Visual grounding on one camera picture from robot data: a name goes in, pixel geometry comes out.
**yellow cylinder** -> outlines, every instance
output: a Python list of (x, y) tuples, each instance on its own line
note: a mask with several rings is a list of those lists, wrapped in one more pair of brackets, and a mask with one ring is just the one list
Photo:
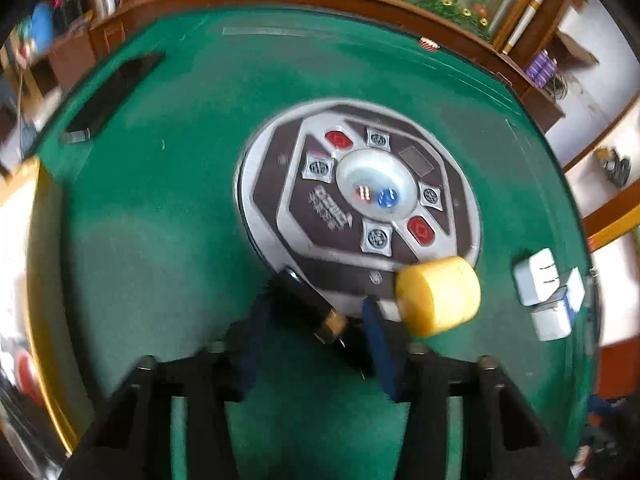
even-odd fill
[(478, 312), (480, 283), (459, 256), (403, 269), (396, 279), (400, 316), (413, 336), (444, 332)]

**green table surface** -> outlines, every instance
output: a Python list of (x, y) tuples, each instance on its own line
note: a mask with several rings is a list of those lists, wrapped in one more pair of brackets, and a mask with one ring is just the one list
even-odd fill
[[(166, 59), (97, 139), (58, 143), (114, 69), (154, 50)], [(142, 354), (186, 356), (246, 315), (270, 271), (244, 236), (234, 171), (267, 120), (327, 97), (393, 108), (458, 161), (479, 203), (482, 303), (473, 320), (427, 342), (456, 358), (498, 358), (570, 458), (594, 380), (594, 294), (588, 287), (572, 336), (539, 342), (511, 275), (516, 261), (544, 247), (561, 272), (577, 266), (586, 276), (590, 268), (545, 140), (516, 98), (471, 63), (308, 10), (158, 20), (77, 86), (48, 124), (38, 154), (65, 193), (65, 301), (90, 392), (112, 392)], [(293, 323), (270, 331), (257, 385), (228, 415), (242, 478), (359, 480), (392, 478), (407, 410)], [(456, 399), (450, 414), (451, 477), (461, 453)]]

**orange flower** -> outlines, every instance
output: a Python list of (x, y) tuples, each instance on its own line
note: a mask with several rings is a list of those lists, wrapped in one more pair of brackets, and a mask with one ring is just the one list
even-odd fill
[(486, 18), (486, 7), (482, 6), (480, 4), (475, 4), (474, 5), (474, 11), (478, 14), (478, 16), (480, 16), (481, 18)]

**blue dice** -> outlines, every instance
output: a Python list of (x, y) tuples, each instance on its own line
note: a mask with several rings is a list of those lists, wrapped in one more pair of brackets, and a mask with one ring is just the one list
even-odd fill
[(380, 207), (393, 207), (398, 203), (398, 192), (387, 187), (378, 193), (378, 205)]

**silver square button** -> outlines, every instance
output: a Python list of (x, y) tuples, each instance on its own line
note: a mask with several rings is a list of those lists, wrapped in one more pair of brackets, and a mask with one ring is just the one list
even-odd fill
[(330, 184), (333, 180), (334, 160), (329, 156), (315, 155), (307, 152), (302, 178), (306, 180), (320, 180)]
[(420, 204), (425, 207), (433, 207), (438, 211), (443, 211), (440, 188), (420, 182)]
[(381, 132), (376, 128), (367, 127), (367, 146), (390, 152), (389, 134)]
[(388, 224), (376, 224), (363, 220), (362, 241), (360, 242), (362, 252), (391, 256), (392, 232), (393, 228)]

